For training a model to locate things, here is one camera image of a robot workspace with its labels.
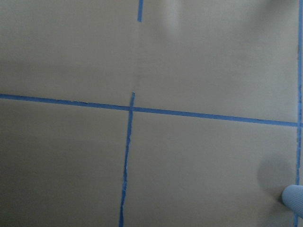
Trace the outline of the light blue ribbed cup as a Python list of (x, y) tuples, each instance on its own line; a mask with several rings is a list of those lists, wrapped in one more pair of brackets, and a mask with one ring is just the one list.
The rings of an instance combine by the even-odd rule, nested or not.
[(290, 185), (283, 190), (283, 204), (300, 218), (303, 218), (303, 187)]

